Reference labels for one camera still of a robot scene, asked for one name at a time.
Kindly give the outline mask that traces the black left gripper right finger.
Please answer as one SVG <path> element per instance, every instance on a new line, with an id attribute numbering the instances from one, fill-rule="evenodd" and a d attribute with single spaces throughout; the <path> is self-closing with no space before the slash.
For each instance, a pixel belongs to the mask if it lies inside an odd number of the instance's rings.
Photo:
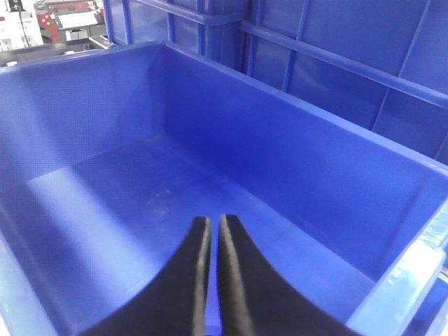
<path id="1" fill-rule="evenodd" d="M 217 284 L 224 335 L 356 334 L 295 290 L 234 214 L 220 218 Z"/>

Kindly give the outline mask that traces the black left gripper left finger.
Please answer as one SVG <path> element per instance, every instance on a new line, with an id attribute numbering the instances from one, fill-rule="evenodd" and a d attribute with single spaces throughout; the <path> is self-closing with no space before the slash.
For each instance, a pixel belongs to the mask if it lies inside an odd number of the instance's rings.
<path id="1" fill-rule="evenodd" d="M 143 290 L 83 335 L 204 335 L 211 221 L 198 216 Z"/>

